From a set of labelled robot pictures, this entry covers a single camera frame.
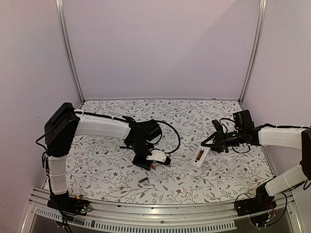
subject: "black small object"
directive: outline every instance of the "black small object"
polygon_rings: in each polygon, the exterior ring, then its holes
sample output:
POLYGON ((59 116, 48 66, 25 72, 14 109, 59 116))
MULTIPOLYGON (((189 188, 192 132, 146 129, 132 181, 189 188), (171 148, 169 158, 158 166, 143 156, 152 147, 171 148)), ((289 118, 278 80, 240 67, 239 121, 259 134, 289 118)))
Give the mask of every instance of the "black small object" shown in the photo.
POLYGON ((131 128, 128 136, 124 140, 127 147, 131 147, 135 153, 132 163, 147 171, 150 171, 152 161, 147 160, 151 155, 153 145, 147 143, 162 134, 162 130, 154 120, 137 123, 132 117, 123 116, 131 128))
POLYGON ((251 215, 261 211, 270 210, 271 207, 276 208, 274 197, 270 197, 265 189, 266 183, 260 185, 256 189, 256 196, 250 199, 236 200, 234 208, 238 216, 251 215))
POLYGON ((217 120, 212 120, 212 123, 216 129, 212 135, 205 139, 201 146, 210 147, 211 150, 216 152, 229 152, 229 147, 239 146, 243 143, 249 143, 250 145, 260 146, 258 139, 258 130, 256 129, 254 122, 250 116, 248 110, 243 110, 233 114, 234 120, 229 119, 235 123, 235 129, 232 132, 224 133, 222 124, 217 120))
POLYGON ((300 162, 302 171, 311 180, 311 130, 301 132, 302 160, 300 162))
POLYGON ((69 153, 80 118, 71 103, 63 103, 44 126, 49 156, 62 157, 69 153))
POLYGON ((159 164, 163 164, 165 166, 168 166, 171 164, 171 158, 169 156, 166 156, 166 159, 164 162, 160 162, 160 161, 157 161, 159 164))
POLYGON ((78 200, 77 198, 69 197, 68 191, 64 194, 55 195, 51 192, 48 207, 60 210, 71 215, 83 215, 86 216, 86 212, 82 213, 84 206, 89 206, 88 200, 78 200))
POLYGON ((144 181, 148 181, 148 180, 149 180, 148 177, 146 177, 146 178, 144 178, 144 179, 138 181, 138 183, 143 183, 144 181))

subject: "floral tablecloth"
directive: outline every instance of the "floral tablecloth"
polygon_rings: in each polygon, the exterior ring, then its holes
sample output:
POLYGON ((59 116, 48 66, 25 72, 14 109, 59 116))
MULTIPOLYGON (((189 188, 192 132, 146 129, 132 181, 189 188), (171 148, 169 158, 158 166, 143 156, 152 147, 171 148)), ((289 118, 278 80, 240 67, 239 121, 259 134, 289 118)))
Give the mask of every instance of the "floral tablecloth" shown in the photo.
MULTIPOLYGON (((260 147, 238 154, 210 152, 203 165, 190 161, 200 142, 213 133, 213 119, 232 117, 241 108, 236 101, 209 100, 101 100, 87 101, 83 110, 136 121, 164 120, 181 136, 181 147, 171 155, 171 165, 146 171, 132 164, 134 153, 120 149, 123 141, 109 137, 75 137, 67 156, 67 185, 71 195, 88 199, 140 204, 188 204, 232 200, 240 193, 254 194, 256 187, 272 178, 260 147), (138 183, 148 177, 149 181, 138 183)), ((225 123, 229 130, 230 122, 225 123)), ((177 137, 161 125, 163 138, 157 148, 177 145, 177 137)), ((246 147, 236 148, 247 151, 246 147)))

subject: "wire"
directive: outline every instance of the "wire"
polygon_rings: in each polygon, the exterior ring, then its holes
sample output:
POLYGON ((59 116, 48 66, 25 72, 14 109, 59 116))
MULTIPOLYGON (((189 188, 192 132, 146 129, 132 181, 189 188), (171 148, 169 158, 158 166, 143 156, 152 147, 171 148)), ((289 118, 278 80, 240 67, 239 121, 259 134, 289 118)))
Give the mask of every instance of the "wire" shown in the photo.
MULTIPOLYGON (((255 228, 261 229, 261 228, 269 227, 269 226, 272 226, 272 225, 276 224, 277 222, 279 222, 279 221, 282 219, 282 217, 285 215, 285 212, 286 212, 286 210, 287 210, 287 202, 288 202, 288 201, 287 201, 287 196, 286 196, 284 193, 281 193, 281 194, 283 194, 284 197, 285 197, 285 207, 284 207, 284 210, 283 210, 281 216, 280 216, 275 222, 273 222, 273 223, 271 223, 271 224, 270 224, 270 221, 269 221, 267 224, 265 224, 264 227, 257 227, 257 226, 256 226, 256 222, 253 222, 253 220, 251 220, 251 218, 249 217, 249 221, 252 223, 252 225, 253 225, 255 228)), ((271 206, 271 207, 272 207, 272 212, 271 212, 271 214, 272 214, 273 212, 276 213, 276 211, 275 211, 275 209, 273 208, 273 206, 271 206)))
POLYGON ((235 123, 234 120, 229 119, 229 118, 226 118, 226 117, 221 118, 220 121, 221 121, 221 120, 228 120, 228 121, 231 121, 231 122, 235 123))
POLYGON ((52 130, 54 130, 54 129, 62 122, 62 120, 65 119, 65 117, 67 117, 67 116, 70 115, 70 114, 73 114, 73 112, 70 112, 70 113, 67 113, 67 114, 63 115, 63 116, 57 121, 57 123, 56 123, 55 125, 53 125, 52 128, 50 128, 50 130, 48 130, 46 133, 44 133, 42 136, 40 136, 40 137, 35 141, 35 143, 36 143, 37 145, 41 146, 42 148, 44 148, 44 150, 47 152, 48 149, 47 149, 45 146, 43 146, 41 143, 39 143, 39 141, 40 141, 42 138, 44 138, 46 135, 48 135, 52 130))
POLYGON ((227 126, 225 126, 223 123, 221 123, 223 126, 224 126, 224 128, 225 128, 225 133, 227 133, 228 132, 228 128, 227 128, 227 126))
POLYGON ((120 147, 120 149, 128 149, 128 150, 133 150, 133 148, 131 148, 131 147, 120 147))
POLYGON ((167 123, 167 122, 165 122, 165 121, 162 121, 162 120, 155 120, 155 121, 158 122, 158 123, 162 123, 162 124, 165 124, 165 125, 169 126, 169 127, 175 132, 175 134, 177 135, 177 139, 178 139, 178 145, 177 145, 177 147, 176 147, 175 149, 173 149, 172 151, 170 151, 170 152, 164 152, 164 153, 166 153, 166 154, 172 154, 172 153, 174 153, 174 152, 177 151, 177 150, 179 149, 179 147, 180 147, 180 136, 179 136, 179 133, 177 132, 177 130, 176 130, 171 124, 169 124, 169 123, 167 123))
MULTIPOLYGON (((51 187, 51 181, 49 181, 49 187, 50 187, 50 191, 52 191, 52 187, 51 187)), ((58 205, 56 204, 56 201, 53 197, 53 194, 51 193, 51 198, 52 198, 52 201, 54 202, 54 205, 56 206, 58 212, 60 213, 60 215, 62 216, 62 221, 63 221, 63 229, 67 232, 67 233, 73 233, 71 228, 70 228, 70 225, 68 224, 67 222, 67 219, 66 219, 66 214, 64 214, 64 212, 58 207, 58 205)))
POLYGON ((275 222, 273 222, 271 224, 267 224, 267 226, 272 226, 272 225, 276 224, 277 222, 279 222, 281 220, 281 218, 284 216, 285 212, 286 212, 286 209, 287 209, 287 196, 286 196, 285 193, 281 193, 281 194, 283 194, 284 197, 285 197, 285 207, 284 207, 284 210, 283 210, 281 216, 278 218, 277 221, 275 221, 275 222))
POLYGON ((42 167, 44 168, 45 160, 47 159, 47 151, 42 153, 41 156, 41 162, 42 162, 42 167))
POLYGON ((147 142, 148 144, 150 144, 150 145, 156 145, 156 144, 158 144, 158 143, 161 141, 162 136, 163 136, 163 133, 162 133, 162 131, 161 131, 160 138, 159 138, 156 142, 154 142, 154 143, 149 142, 149 141, 146 141, 146 142, 147 142))
POLYGON ((305 184, 303 185, 303 190, 307 190, 310 186, 311 186, 311 182, 309 182, 309 184, 307 185, 308 181, 305 182, 305 184))
POLYGON ((247 195, 246 193, 241 193, 240 195, 237 196, 237 198, 236 198, 235 201, 234 201, 234 208, 235 208, 235 209, 237 209, 237 200, 238 200, 239 197, 242 196, 242 195, 245 195, 245 196, 247 196, 249 199, 251 199, 251 198, 249 197, 249 195, 247 195))
POLYGON ((112 116, 108 116, 108 115, 103 115, 103 114, 98 114, 98 113, 90 113, 90 112, 76 112, 76 113, 77 114, 94 116, 94 117, 103 117, 103 118, 107 118, 107 119, 118 120, 118 121, 122 121, 122 122, 128 123, 125 119, 118 118, 118 117, 112 117, 112 116))
POLYGON ((245 153, 248 153, 248 152, 250 152, 250 151, 251 151, 251 147, 250 147, 248 144, 246 144, 246 145, 248 146, 248 151, 245 151, 245 152, 239 152, 239 151, 235 150, 233 147, 232 147, 232 150, 233 150, 234 152, 238 153, 238 154, 245 154, 245 153))
POLYGON ((311 129, 311 127, 308 127, 308 126, 272 125, 270 123, 265 123, 264 125, 257 126, 256 128, 263 128, 263 127, 281 128, 281 129, 290 129, 290 128, 295 128, 295 129, 311 129))

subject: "white wall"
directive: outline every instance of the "white wall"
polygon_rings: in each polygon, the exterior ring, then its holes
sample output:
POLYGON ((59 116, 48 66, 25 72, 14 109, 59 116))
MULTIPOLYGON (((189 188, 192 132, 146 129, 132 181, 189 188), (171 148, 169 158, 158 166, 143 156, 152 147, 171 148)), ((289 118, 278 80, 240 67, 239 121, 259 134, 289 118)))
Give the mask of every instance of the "white wall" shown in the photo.
MULTIPOLYGON (((311 125, 311 1, 270 0, 245 108, 257 125, 311 125)), ((277 174, 296 165, 301 152, 268 147, 277 174)), ((311 189, 293 192, 305 232, 311 232, 311 189)))
POLYGON ((33 186, 45 179, 35 139, 61 105, 78 98, 55 1, 0 3, 0 231, 16 233, 33 186))
POLYGON ((66 0, 86 99, 238 99, 259 0, 66 0))

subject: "aluminum frame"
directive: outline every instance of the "aluminum frame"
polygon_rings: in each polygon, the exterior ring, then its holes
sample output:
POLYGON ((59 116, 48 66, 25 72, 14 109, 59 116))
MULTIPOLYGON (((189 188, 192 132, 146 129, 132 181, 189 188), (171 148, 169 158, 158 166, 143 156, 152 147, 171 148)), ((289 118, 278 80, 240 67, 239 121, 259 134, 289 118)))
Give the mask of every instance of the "aluminum frame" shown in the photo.
POLYGON ((256 61, 259 43, 260 43, 260 37, 262 33, 262 27, 264 23, 264 17, 266 13, 266 5, 267 5, 267 0, 260 0, 256 34, 255 34, 251 57, 248 63, 247 71, 246 71, 244 84, 243 84, 242 91, 241 91, 240 98, 239 98, 240 103, 243 103, 245 100, 247 89, 249 87, 249 82, 251 80, 253 69, 255 66, 255 61, 256 61))
MULTIPOLYGON (((287 192, 288 209, 292 229, 301 233, 302 227, 291 192, 287 192)), ((57 211, 47 207, 49 191, 34 188, 28 201, 28 214, 24 220, 22 233, 29 233, 34 216, 38 212, 47 211, 46 217, 59 218, 57 211)), ((234 201, 222 201, 202 204, 185 205, 146 205, 90 200, 93 210, 87 216, 76 216, 73 225, 100 230, 101 226, 129 227, 132 229, 159 229, 160 232, 173 232, 177 228, 201 228, 204 226, 222 225, 237 219, 234 201)), ((283 195, 276 196, 277 208, 285 206, 283 195)))
POLYGON ((57 15, 58 15, 58 21, 59 21, 59 27, 60 31, 62 34, 62 39, 64 43, 64 48, 66 52, 66 57, 69 65, 69 69, 71 72, 71 77, 73 80, 74 87, 76 89, 79 101, 81 103, 85 102, 82 88, 80 85, 80 81, 78 78, 78 73, 74 64, 72 52, 71 52, 71 47, 70 47, 70 42, 69 42, 69 37, 68 37, 68 31, 67 31, 67 26, 66 26, 66 20, 65 20, 65 12, 64 12, 64 6, 63 6, 63 0, 56 0, 56 9, 57 9, 57 15))
MULTIPOLYGON (((62 34, 62 39, 65 47, 65 52, 66 52, 66 57, 68 60, 68 65, 69 69, 71 72, 71 76, 73 79, 73 84, 75 86, 79 101, 81 103, 85 102, 86 99, 84 98, 83 92, 82 92, 82 87, 78 78, 77 70, 74 64, 74 59, 70 47, 70 42, 69 42, 69 36, 68 36, 68 31, 67 31, 67 26, 66 26, 66 19, 65 19, 65 11, 64 11, 64 6, 63 6, 63 0, 55 0, 56 2, 56 9, 57 9, 57 14, 58 14, 58 20, 59 20, 59 25, 60 25, 60 31, 62 34)), ((265 11, 266 11, 266 4, 267 0, 260 0, 259 4, 259 15, 258 15, 258 21, 257 21, 257 27, 256 27, 256 34, 255 34, 255 39, 254 39, 254 44, 252 48, 252 53, 250 57, 250 61, 248 63, 247 71, 246 71, 246 76, 244 79, 244 83, 242 86, 242 91, 240 93, 240 97, 237 99, 240 103, 243 103, 247 89, 249 86, 249 82, 252 76, 252 72, 254 69, 255 65, 255 60, 256 56, 258 53, 258 48, 259 48, 259 42, 260 42, 260 37, 261 37, 261 32, 262 32, 262 27, 263 27, 263 22, 264 22, 264 16, 265 16, 265 11)), ((204 99, 203 100, 232 100, 232 99, 204 99)))

